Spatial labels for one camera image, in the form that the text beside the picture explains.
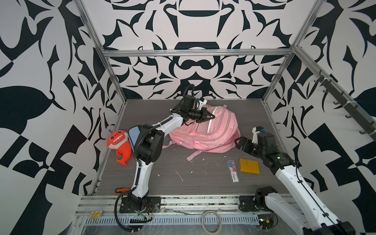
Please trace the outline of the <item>pink student backpack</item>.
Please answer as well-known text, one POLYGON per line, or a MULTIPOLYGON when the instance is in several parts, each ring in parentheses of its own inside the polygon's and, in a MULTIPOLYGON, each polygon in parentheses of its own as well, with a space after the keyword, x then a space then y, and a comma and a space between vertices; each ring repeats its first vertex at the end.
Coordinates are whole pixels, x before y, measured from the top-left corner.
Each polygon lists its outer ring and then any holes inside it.
POLYGON ((240 137, 240 130, 235 114, 227 109, 227 105, 205 106, 215 118, 203 123, 189 121, 169 133, 170 141, 163 149, 171 145, 179 145, 195 152, 187 157, 203 153, 225 153, 236 146, 235 140, 240 137))

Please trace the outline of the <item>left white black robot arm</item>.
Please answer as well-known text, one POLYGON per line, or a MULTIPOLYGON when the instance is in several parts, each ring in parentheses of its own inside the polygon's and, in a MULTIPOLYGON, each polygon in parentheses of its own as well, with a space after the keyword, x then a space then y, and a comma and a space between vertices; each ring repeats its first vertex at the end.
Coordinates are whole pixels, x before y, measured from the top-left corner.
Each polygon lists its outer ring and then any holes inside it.
POLYGON ((206 100, 194 96, 194 89, 193 84, 186 87, 182 99, 170 109, 166 119, 153 125, 139 126, 140 133, 133 147, 133 157, 137 162, 134 183, 130 190, 120 194, 127 196, 130 208, 142 211, 146 207, 152 167, 161 155, 165 136, 189 120, 203 123, 215 118, 205 107, 206 100))

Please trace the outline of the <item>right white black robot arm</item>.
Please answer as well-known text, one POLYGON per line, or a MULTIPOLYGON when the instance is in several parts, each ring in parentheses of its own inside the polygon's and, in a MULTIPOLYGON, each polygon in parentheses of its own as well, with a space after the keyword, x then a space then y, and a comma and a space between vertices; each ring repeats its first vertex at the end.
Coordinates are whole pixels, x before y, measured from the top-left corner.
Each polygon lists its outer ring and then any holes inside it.
POLYGON ((239 209, 269 210, 298 235, 354 235, 355 228, 341 221, 314 193, 297 168, 297 161, 278 150, 273 134, 256 127, 252 139, 235 139, 236 148, 262 160, 288 189, 299 206, 295 209, 271 186, 257 189, 252 200, 240 199, 239 209))

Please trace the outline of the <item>clear pen refill box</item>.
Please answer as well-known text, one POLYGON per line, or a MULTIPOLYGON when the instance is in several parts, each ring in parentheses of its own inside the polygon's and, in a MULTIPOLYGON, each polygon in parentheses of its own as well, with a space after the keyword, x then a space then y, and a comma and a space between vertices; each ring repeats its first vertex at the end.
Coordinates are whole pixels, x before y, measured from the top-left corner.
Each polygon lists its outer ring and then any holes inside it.
POLYGON ((236 169, 236 164, 234 160, 228 160, 227 166, 230 172, 230 177, 233 183, 239 182, 239 177, 236 169))

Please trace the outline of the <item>blue pencil case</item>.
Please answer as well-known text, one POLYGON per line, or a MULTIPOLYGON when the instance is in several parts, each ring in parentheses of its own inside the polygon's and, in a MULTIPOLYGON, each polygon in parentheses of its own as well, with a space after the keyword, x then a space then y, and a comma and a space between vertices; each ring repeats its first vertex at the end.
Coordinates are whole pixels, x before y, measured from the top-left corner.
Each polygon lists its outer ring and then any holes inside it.
POLYGON ((131 144, 132 152, 134 152, 134 150, 135 150, 135 146, 136 146, 139 134, 140 134, 140 130, 141 130, 141 126, 140 125, 136 125, 134 127, 131 127, 128 130, 128 140, 129 140, 129 142, 131 144))

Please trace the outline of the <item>roll of clear tape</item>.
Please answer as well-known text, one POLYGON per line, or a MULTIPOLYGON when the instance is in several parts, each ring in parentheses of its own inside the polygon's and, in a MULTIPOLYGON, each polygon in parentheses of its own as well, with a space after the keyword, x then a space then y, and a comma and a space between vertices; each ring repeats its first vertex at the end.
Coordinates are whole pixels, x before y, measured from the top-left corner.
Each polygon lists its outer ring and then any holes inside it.
POLYGON ((201 226, 203 230, 209 235, 217 235, 222 229, 222 219, 216 211, 205 211, 201 217, 201 226), (216 224, 215 230, 210 231, 207 229, 208 225, 216 224))

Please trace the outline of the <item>red monster plush toy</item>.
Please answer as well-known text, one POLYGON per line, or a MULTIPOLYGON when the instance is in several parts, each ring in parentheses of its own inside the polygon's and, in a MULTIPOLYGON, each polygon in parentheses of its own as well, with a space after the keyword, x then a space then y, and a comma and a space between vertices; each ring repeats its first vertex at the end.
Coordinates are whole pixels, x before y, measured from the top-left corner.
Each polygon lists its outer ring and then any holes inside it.
POLYGON ((126 131, 114 131, 107 139, 107 146, 109 149, 115 150, 116 154, 121 157, 121 159, 117 159, 118 163, 128 165, 127 161, 131 158, 132 147, 126 131))

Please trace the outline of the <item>yellow tape piece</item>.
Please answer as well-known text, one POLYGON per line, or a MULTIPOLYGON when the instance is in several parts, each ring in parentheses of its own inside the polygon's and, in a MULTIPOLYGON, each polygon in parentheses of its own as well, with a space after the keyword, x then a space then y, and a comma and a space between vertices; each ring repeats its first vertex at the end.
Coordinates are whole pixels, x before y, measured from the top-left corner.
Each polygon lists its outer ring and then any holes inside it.
POLYGON ((98 219, 103 216, 103 211, 94 211, 89 215, 89 219, 98 219))

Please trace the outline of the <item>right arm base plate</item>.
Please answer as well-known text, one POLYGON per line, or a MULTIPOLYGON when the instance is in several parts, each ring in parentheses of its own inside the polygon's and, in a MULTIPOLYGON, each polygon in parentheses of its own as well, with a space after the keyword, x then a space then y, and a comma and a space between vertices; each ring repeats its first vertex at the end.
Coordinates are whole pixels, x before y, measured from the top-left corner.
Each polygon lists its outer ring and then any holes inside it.
POLYGON ((246 196, 242 195, 239 197, 239 209, 242 212, 251 212, 251 211, 264 211, 265 208, 261 204, 258 196, 246 196))

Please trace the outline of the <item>black hook rail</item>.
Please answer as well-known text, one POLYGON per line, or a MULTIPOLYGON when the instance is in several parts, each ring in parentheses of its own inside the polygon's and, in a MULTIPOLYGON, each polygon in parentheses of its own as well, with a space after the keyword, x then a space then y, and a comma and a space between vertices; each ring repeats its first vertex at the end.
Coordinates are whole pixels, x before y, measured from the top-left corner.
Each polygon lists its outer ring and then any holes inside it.
POLYGON ((325 74, 323 74, 322 71, 314 72, 313 74, 317 78, 314 81, 315 85, 323 87, 324 95, 321 101, 323 111, 325 110, 324 103, 327 96, 332 96, 335 99, 333 104, 337 108, 344 108, 348 113, 345 117, 354 119, 362 128, 362 130, 359 131, 359 134, 367 134, 375 142, 376 120, 373 117, 371 117, 371 115, 368 114, 363 107, 361 107, 360 103, 357 102, 354 98, 352 98, 350 94, 347 93, 334 78, 330 76, 325 76, 325 74))

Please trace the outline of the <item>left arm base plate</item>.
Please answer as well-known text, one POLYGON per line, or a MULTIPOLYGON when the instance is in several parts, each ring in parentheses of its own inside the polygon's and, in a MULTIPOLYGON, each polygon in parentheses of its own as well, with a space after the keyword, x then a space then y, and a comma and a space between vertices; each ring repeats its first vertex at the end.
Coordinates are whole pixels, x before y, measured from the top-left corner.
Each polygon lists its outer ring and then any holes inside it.
POLYGON ((160 209, 161 199, 161 197, 122 197, 119 212, 153 212, 154 210, 160 209))

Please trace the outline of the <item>orange handled tool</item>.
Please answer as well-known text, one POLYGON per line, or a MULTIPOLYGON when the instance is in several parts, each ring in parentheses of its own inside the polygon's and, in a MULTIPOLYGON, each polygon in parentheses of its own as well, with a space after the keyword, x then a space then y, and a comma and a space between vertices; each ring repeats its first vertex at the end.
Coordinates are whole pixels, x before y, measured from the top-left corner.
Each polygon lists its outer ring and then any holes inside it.
POLYGON ((115 189, 115 193, 119 193, 119 194, 129 193, 129 192, 131 192, 131 188, 117 188, 117 189, 115 189))

